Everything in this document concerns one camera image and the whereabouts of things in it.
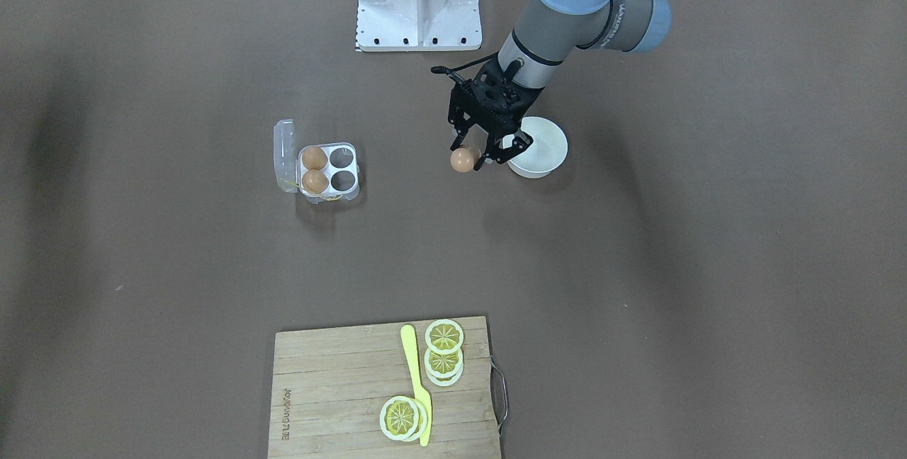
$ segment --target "egg carton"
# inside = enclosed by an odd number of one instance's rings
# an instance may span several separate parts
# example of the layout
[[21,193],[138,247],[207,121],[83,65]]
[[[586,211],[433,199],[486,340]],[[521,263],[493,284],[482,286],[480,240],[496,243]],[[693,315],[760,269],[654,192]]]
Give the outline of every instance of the egg carton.
[[[315,147],[327,156],[321,173],[327,178],[325,191],[315,194],[302,186],[302,176],[308,169],[302,163],[302,153]],[[274,127],[274,174],[282,191],[298,191],[312,204],[332,200],[353,200],[359,195],[359,158],[349,142],[312,144],[296,150],[293,142],[293,121],[282,120]]]

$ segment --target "knife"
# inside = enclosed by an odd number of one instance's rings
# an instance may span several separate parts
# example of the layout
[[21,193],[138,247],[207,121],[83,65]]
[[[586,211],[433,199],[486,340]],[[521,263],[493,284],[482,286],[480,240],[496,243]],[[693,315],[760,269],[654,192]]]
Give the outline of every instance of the knife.
[[415,343],[415,329],[411,324],[405,324],[400,329],[400,340],[402,351],[406,355],[406,365],[409,366],[409,376],[412,378],[412,394],[415,400],[425,406],[425,413],[428,413],[428,424],[425,424],[425,431],[419,436],[419,445],[426,446],[428,436],[432,433],[432,396],[422,387],[422,376],[419,375],[419,346]]

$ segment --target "white metal bracket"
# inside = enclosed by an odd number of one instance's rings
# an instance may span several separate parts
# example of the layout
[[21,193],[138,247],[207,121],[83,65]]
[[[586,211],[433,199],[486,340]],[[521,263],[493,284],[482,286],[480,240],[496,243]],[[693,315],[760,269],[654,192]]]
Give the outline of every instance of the white metal bracket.
[[480,46],[479,0],[359,0],[357,50],[478,50]]

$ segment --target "wooden cutting board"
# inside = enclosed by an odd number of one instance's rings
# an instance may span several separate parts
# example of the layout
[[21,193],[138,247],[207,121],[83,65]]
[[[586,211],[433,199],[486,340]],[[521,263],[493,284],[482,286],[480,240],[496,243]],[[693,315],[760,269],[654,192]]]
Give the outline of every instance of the wooden cutting board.
[[[428,381],[424,333],[432,321],[281,332],[274,343],[268,457],[310,459],[501,459],[490,390],[490,347],[484,317],[463,327],[463,375],[451,387]],[[400,327],[419,342],[422,385],[432,395],[428,446],[387,439],[378,423],[385,401],[412,397]]]

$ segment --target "lemon slice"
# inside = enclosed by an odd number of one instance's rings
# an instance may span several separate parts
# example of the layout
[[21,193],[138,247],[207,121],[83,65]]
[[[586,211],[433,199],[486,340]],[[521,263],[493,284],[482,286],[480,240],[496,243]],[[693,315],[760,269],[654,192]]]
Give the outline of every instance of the lemon slice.
[[463,345],[463,329],[450,319],[438,319],[425,329],[425,345],[438,355],[453,353]]
[[450,387],[450,385],[456,383],[460,379],[460,376],[463,375],[463,366],[461,366],[460,369],[456,371],[456,374],[454,374],[452,378],[448,379],[438,379],[428,373],[425,374],[428,375],[428,381],[431,381],[433,384],[438,385],[438,387]]
[[419,408],[409,397],[396,395],[381,408],[381,432],[389,439],[402,441],[412,436],[419,426]]
[[422,433],[425,432],[425,427],[428,426],[428,410],[425,409],[425,405],[415,399],[412,399],[412,401],[415,403],[415,406],[419,408],[419,429],[412,433],[412,436],[402,440],[405,442],[414,442],[421,438]]
[[453,378],[458,370],[463,370],[463,350],[438,355],[431,349],[425,349],[425,372],[437,379]]

